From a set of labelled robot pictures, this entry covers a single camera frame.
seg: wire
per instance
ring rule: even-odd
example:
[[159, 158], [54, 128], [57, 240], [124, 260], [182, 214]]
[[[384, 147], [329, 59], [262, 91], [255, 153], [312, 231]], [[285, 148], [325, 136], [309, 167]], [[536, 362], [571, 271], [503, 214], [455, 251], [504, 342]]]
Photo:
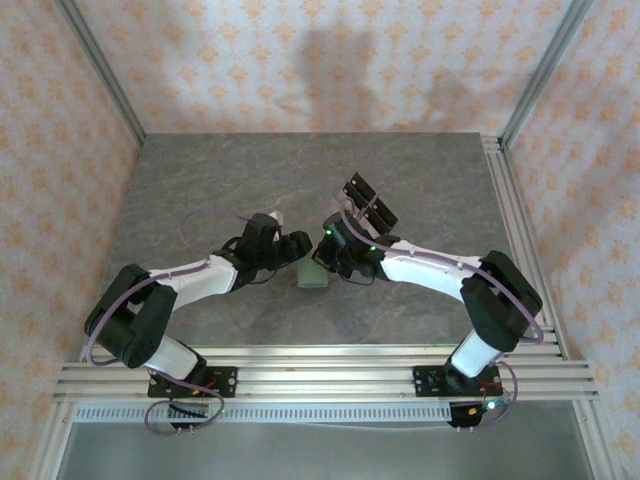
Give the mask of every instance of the wire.
[[[509, 415], [509, 413], [511, 412], [511, 410], [513, 409], [513, 405], [516, 403], [516, 400], [518, 399], [518, 377], [516, 376], [516, 372], [513, 371], [513, 368], [511, 368], [511, 365], [509, 365], [507, 362], [505, 362], [504, 360], [501, 360], [499, 362], [495, 362], [496, 365], [502, 365], [504, 368], [506, 368], [509, 373], [511, 374], [511, 380], [513, 381], [513, 394], [511, 395], [511, 399], [509, 400], [509, 402], [507, 403], [505, 409], [502, 411], [502, 413], [497, 416], [494, 419], [489, 420], [487, 423], [483, 423], [480, 424], [476, 427], [469, 427], [469, 428], [465, 428], [465, 429], [459, 429], [460, 430], [469, 430], [470, 432], [473, 432], [479, 428], [486, 428], [486, 427], [490, 427], [493, 426], [499, 422], [502, 422], [505, 418], [507, 418], [507, 416]], [[462, 407], [467, 405], [467, 403], [457, 403], [457, 404], [453, 404], [452, 406], [458, 406], [458, 407]]]
[[420, 425], [419, 427], [374, 427], [369, 425], [342, 425], [339, 423], [312, 423], [312, 422], [299, 422], [299, 423], [291, 423], [290, 425], [300, 425], [306, 427], [324, 427], [324, 428], [335, 428], [335, 429], [344, 429], [344, 430], [367, 430], [367, 431], [378, 431], [378, 432], [392, 432], [392, 433], [402, 433], [402, 432], [424, 432], [428, 430], [449, 430], [451, 427], [449, 425], [442, 425], [440, 423], [434, 422], [432, 427], [428, 427], [426, 425]]
[[271, 280], [273, 277], [276, 276], [276, 273], [278, 273], [278, 269], [277, 268], [273, 271], [273, 273], [271, 275], [269, 275], [264, 280], [258, 280], [258, 281], [254, 280], [253, 282], [247, 283], [247, 285], [262, 285], [264, 283], [267, 283], [269, 280]]
[[342, 221], [344, 222], [344, 224], [346, 225], [346, 227], [349, 229], [349, 231], [361, 242], [366, 243], [367, 245], [370, 245], [372, 247], [378, 248], [384, 252], [389, 252], [389, 253], [395, 253], [398, 255], [410, 255], [411, 257], [417, 257], [417, 258], [425, 258], [427, 260], [430, 261], [435, 261], [436, 263], [440, 264], [441, 266], [447, 266], [447, 267], [455, 267], [455, 268], [463, 268], [465, 270], [467, 270], [468, 272], [480, 275], [482, 278], [484, 278], [485, 280], [487, 280], [489, 283], [491, 283], [494, 287], [496, 287], [502, 294], [504, 294], [509, 301], [515, 305], [515, 307], [520, 311], [520, 313], [522, 313], [522, 315], [527, 319], [527, 321], [529, 322], [529, 324], [531, 325], [531, 328], [533, 329], [534, 333], [535, 333], [535, 337], [532, 339], [535, 343], [542, 343], [543, 339], [544, 339], [544, 333], [542, 332], [542, 328], [540, 327], [540, 325], [538, 325], [538, 322], [536, 322], [535, 318], [533, 318], [533, 315], [531, 315], [531, 313], [529, 312], [529, 310], [527, 310], [527, 308], [522, 304], [522, 302], [520, 300], [518, 300], [518, 298], [516, 298], [516, 296], [511, 293], [511, 291], [505, 287], [502, 282], [500, 282], [499, 280], [495, 279], [492, 275], [488, 274], [487, 272], [485, 272], [484, 270], [479, 269], [478, 267], [475, 267], [473, 265], [469, 265], [468, 263], [465, 263], [461, 260], [456, 260], [453, 258], [449, 258], [446, 257], [444, 255], [441, 255], [437, 252], [425, 252], [425, 251], [409, 251], [409, 250], [402, 250], [399, 248], [392, 248], [392, 247], [387, 247], [385, 245], [380, 245], [372, 240], [369, 240], [368, 238], [364, 237], [363, 235], [361, 235], [349, 222], [349, 220], [347, 219], [347, 216], [345, 214], [345, 212], [347, 211], [345, 209], [345, 203], [348, 203], [348, 206], [351, 210], [353, 210], [353, 208], [355, 208], [355, 204], [353, 202], [353, 200], [349, 197], [346, 198], [346, 200], [340, 205], [340, 217], [342, 218]]
[[364, 283], [364, 282], [356, 282], [354, 280], [349, 280], [347, 277], [340, 274], [338, 274], [338, 276], [347, 283], [352, 283], [354, 285], [362, 285], [363, 287], [369, 287], [373, 285], [373, 282], [375, 282], [376, 280], [376, 277], [371, 277], [371, 281], [369, 283]]
[[[177, 378], [173, 378], [171, 375], [167, 375], [164, 372], [160, 372], [157, 371], [156, 372], [158, 375], [160, 375], [163, 378], [166, 378], [167, 380], [169, 380], [171, 383], [175, 383], [176, 385], [180, 386], [180, 387], [184, 387], [184, 388], [188, 388], [190, 390], [200, 390], [203, 393], [208, 393], [209, 395], [216, 397], [218, 400], [220, 400], [220, 407], [218, 408], [218, 410], [216, 411], [216, 413], [214, 413], [208, 420], [199, 423], [197, 425], [190, 425], [189, 426], [189, 432], [193, 433], [196, 430], [201, 430], [203, 428], [208, 427], [209, 425], [211, 425], [216, 418], [218, 418], [220, 415], [222, 415], [222, 412], [224, 412], [224, 398], [222, 397], [222, 395], [220, 395], [218, 392], [216, 392], [215, 390], [211, 390], [209, 388], [205, 388], [202, 387], [200, 385], [194, 385], [193, 383], [189, 383], [189, 382], [185, 382], [182, 380], [178, 380]], [[157, 428], [154, 428], [151, 426], [151, 422], [149, 421], [149, 417], [151, 416], [151, 411], [159, 406], [159, 405], [181, 405], [183, 407], [199, 407], [200, 404], [196, 403], [196, 402], [181, 402], [181, 401], [177, 401], [177, 400], [160, 400], [158, 402], [155, 402], [154, 404], [152, 404], [146, 411], [146, 413], [144, 414], [144, 425], [145, 427], [147, 427], [147, 430], [149, 430], [151, 433], [153, 433], [154, 435], [158, 435], [160, 437], [171, 437], [173, 435], [180, 435], [182, 433], [182, 428], [178, 428], [177, 430], [159, 430]]]
[[116, 310], [118, 308], [120, 308], [120, 306], [126, 302], [129, 297], [131, 297], [131, 295], [133, 295], [134, 293], [138, 292], [139, 290], [142, 290], [144, 287], [146, 287], [147, 285], [152, 284], [153, 282], [157, 281], [157, 280], [162, 280], [165, 278], [171, 278], [171, 277], [180, 277], [182, 275], [189, 275], [191, 273], [196, 273], [199, 272], [201, 270], [204, 270], [205, 268], [207, 268], [211, 262], [209, 253], [201, 250], [200, 248], [196, 247], [195, 245], [193, 245], [190, 241], [187, 240], [186, 236], [184, 235], [184, 226], [187, 222], [187, 220], [189, 220], [191, 217], [193, 217], [194, 215], [199, 215], [201, 213], [206, 213], [206, 212], [215, 212], [215, 213], [221, 213], [224, 215], [228, 215], [231, 217], [235, 217], [238, 218], [240, 220], [246, 221], [248, 222], [249, 220], [224, 208], [218, 208], [218, 207], [201, 207], [201, 208], [197, 208], [195, 210], [192, 210], [191, 212], [187, 213], [184, 218], [182, 219], [182, 222], [180, 223], [180, 228], [178, 229], [178, 236], [180, 237], [180, 240], [182, 241], [182, 243], [184, 243], [187, 247], [189, 247], [192, 250], [195, 250], [197, 252], [200, 252], [203, 256], [203, 262], [200, 265], [196, 265], [195, 267], [191, 267], [191, 268], [184, 268], [182, 270], [172, 270], [170, 272], [165, 272], [165, 273], [161, 273], [159, 275], [155, 275], [152, 277], [149, 277], [143, 281], [141, 281], [140, 283], [135, 284], [133, 287], [131, 287], [129, 290], [127, 290], [126, 292], [124, 292], [122, 295], [120, 295], [118, 297], [118, 299], [113, 302], [113, 304], [107, 309], [107, 311], [104, 313], [104, 315], [102, 315], [102, 318], [100, 318], [100, 320], [98, 321], [97, 325], [94, 327], [93, 331], [91, 332], [91, 335], [89, 335], [89, 341], [87, 342], [87, 351], [85, 354], [85, 358], [87, 359], [87, 363], [89, 363], [89, 365], [94, 366], [94, 367], [104, 367], [107, 365], [112, 365], [114, 363], [118, 362], [117, 358], [113, 358], [110, 360], [106, 360], [106, 361], [98, 361], [95, 358], [93, 358], [93, 347], [95, 347], [95, 344], [98, 340], [98, 336], [100, 335], [100, 333], [102, 332], [102, 329], [104, 328], [104, 326], [107, 324], [107, 322], [111, 319], [111, 317], [113, 316], [113, 314], [116, 312]]

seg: orange floral pattern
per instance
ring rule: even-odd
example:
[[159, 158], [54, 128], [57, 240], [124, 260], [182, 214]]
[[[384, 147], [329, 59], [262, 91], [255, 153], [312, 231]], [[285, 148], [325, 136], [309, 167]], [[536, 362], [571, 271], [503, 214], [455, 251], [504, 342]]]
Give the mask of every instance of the orange floral pattern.
[[78, 3], [149, 133], [498, 135], [570, 1]]
[[138, 148], [54, 2], [4, 0], [0, 31], [0, 476], [20, 480]]
[[571, 344], [640, 478], [640, 16], [596, 2], [513, 148]]

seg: vented metal strip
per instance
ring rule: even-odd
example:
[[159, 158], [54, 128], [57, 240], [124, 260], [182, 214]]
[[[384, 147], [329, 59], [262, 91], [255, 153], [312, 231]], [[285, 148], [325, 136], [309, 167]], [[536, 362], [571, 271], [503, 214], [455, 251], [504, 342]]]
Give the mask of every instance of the vented metal strip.
[[[151, 403], [81, 403], [76, 423], [142, 423]], [[213, 407], [204, 404], [208, 415]], [[173, 412], [167, 406], [151, 411], [151, 421], [167, 420], [174, 423], [198, 423], [205, 419]], [[444, 422], [451, 420], [451, 409], [446, 402], [401, 403], [281, 403], [231, 404], [216, 422], [225, 423], [381, 423], [381, 422]]]

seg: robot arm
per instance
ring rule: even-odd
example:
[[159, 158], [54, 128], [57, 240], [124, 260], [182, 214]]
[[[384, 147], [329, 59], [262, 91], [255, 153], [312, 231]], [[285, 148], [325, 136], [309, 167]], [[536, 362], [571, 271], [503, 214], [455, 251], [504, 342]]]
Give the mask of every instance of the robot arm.
[[[145, 365], [175, 379], [204, 385], [206, 361], [165, 335], [171, 313], [209, 295], [242, 288], [253, 282], [260, 270], [275, 271], [309, 251], [311, 242], [306, 233], [298, 231], [282, 236], [275, 218], [255, 214], [242, 236], [213, 252], [204, 268], [197, 268], [202, 262], [170, 270], [146, 271], [138, 265], [124, 267], [89, 315], [85, 332], [91, 335], [107, 309], [129, 289], [143, 280], [164, 277], [131, 295], [104, 325], [98, 343], [129, 368]], [[172, 276], [172, 272], [191, 270], [191, 273]]]
[[477, 272], [499, 281], [531, 317], [542, 308], [538, 294], [501, 252], [491, 251], [484, 257], [455, 256], [389, 235], [396, 217], [358, 174], [342, 191], [342, 200], [349, 198], [354, 206], [353, 215], [336, 212], [325, 220], [325, 235], [312, 258], [345, 278], [355, 270], [365, 277], [414, 283], [464, 303], [473, 331], [458, 345], [444, 369], [447, 383], [456, 391], [464, 393], [475, 388], [478, 375], [502, 353], [513, 351], [530, 326], [516, 305]]

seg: wall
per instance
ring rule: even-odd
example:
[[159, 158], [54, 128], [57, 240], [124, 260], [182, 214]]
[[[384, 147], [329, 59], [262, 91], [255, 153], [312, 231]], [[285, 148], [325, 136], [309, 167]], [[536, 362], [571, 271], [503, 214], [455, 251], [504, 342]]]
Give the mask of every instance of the wall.
[[601, 0], [513, 148], [573, 347], [640, 478], [640, 16]]
[[138, 148], [50, 0], [0, 7], [0, 478], [26, 478]]
[[569, 0], [80, 0], [149, 133], [502, 132]]

